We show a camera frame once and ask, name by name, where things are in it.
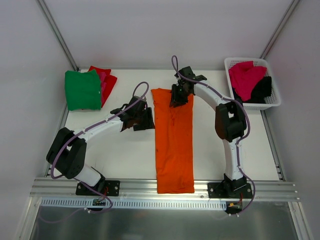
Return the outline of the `orange t shirt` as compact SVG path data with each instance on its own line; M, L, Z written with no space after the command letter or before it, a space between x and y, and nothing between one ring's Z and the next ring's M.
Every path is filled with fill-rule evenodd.
M170 107L171 91L151 90L155 123L155 168L159 194L190 194L194 188L193 106L194 97Z

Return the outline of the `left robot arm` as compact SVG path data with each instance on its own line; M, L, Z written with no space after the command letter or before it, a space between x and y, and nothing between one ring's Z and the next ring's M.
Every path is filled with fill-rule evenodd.
M104 191L104 176L85 164L90 144L112 134L133 128L134 131L154 129L152 109L145 97L133 96L129 103L110 111L104 120L80 130L61 128L46 155L46 161L67 179L85 183L93 195Z

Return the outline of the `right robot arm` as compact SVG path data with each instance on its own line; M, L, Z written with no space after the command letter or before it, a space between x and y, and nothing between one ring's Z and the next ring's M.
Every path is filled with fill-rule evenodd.
M242 104L208 85L207 78L195 75L190 66L180 69L174 76L177 83L171 87L170 107L186 105L188 97L195 95L215 111L214 128L223 142L225 173L221 183L208 188L209 195L240 198L247 192L247 178L239 169L242 162L239 141L243 139L247 129L247 115Z

